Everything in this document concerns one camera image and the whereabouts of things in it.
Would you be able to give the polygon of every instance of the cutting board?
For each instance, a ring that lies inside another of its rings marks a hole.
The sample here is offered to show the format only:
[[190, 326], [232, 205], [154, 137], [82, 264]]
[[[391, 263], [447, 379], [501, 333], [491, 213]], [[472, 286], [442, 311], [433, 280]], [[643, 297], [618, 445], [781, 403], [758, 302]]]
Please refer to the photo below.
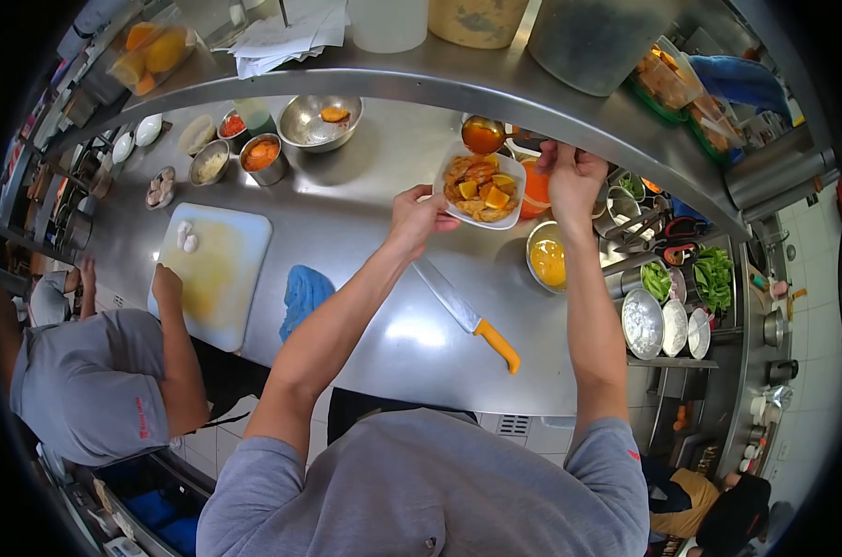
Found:
[[[198, 236], [198, 249], [192, 253], [176, 246], [176, 228], [182, 220], [192, 223], [192, 233]], [[183, 315], [189, 334], [226, 352], [241, 349], [271, 237], [272, 225], [260, 215], [192, 203], [176, 207], [158, 262], [183, 281]], [[150, 289], [148, 310], [159, 318], [158, 302]]]

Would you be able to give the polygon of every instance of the orange container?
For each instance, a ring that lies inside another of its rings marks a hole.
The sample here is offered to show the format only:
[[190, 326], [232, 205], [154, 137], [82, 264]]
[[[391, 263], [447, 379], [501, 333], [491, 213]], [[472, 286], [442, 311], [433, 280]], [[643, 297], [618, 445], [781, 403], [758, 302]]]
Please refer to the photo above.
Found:
[[536, 174], [536, 159], [523, 161], [526, 168], [526, 191], [523, 193], [523, 203], [520, 206], [520, 218], [535, 218], [547, 211], [551, 202], [548, 197], [548, 181], [546, 175]]

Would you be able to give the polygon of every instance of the red logo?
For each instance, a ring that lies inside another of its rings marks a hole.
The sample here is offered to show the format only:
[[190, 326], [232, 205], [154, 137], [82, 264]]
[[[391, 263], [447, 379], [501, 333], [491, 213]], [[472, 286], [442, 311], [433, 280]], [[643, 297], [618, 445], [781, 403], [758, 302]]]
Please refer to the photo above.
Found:
[[137, 412], [139, 413], [139, 439], [147, 440], [148, 426], [145, 424], [145, 412], [143, 412], [142, 399], [139, 396], [137, 396]]

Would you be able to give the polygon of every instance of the hand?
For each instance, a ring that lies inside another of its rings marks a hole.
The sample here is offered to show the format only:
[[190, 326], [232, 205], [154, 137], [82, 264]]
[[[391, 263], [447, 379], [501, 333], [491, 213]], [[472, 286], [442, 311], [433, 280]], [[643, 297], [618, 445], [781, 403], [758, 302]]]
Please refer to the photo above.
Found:
[[551, 175], [548, 195], [554, 216], [567, 229], [565, 232], [590, 231], [591, 209], [604, 184], [607, 168], [606, 161], [600, 157], [572, 145], [553, 139], [541, 143], [536, 172]]
[[80, 280], [84, 284], [84, 291], [95, 292], [95, 258], [91, 255], [84, 256], [80, 262]]
[[461, 224], [457, 218], [446, 214], [449, 202], [443, 194], [418, 202], [432, 193], [433, 186], [429, 184], [415, 185], [393, 199], [393, 221], [387, 241], [404, 251], [409, 261], [421, 257], [431, 233], [452, 231]]
[[173, 272], [173, 269], [159, 263], [154, 267], [151, 293], [158, 300], [159, 307], [171, 302], [179, 304], [183, 299], [183, 281]]

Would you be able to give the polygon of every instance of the peeled garlic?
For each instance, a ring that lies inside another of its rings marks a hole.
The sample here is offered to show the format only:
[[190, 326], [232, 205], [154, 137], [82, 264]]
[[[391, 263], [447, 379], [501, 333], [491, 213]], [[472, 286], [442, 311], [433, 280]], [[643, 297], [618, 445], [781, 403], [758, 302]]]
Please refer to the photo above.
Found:
[[180, 250], [185, 248], [185, 239], [192, 231], [192, 223], [187, 220], [182, 220], [179, 222], [179, 226], [176, 227], [176, 246]]
[[183, 245], [183, 250], [187, 253], [192, 253], [198, 249], [198, 236], [194, 234], [189, 234], [188, 238], [185, 239], [185, 244]]

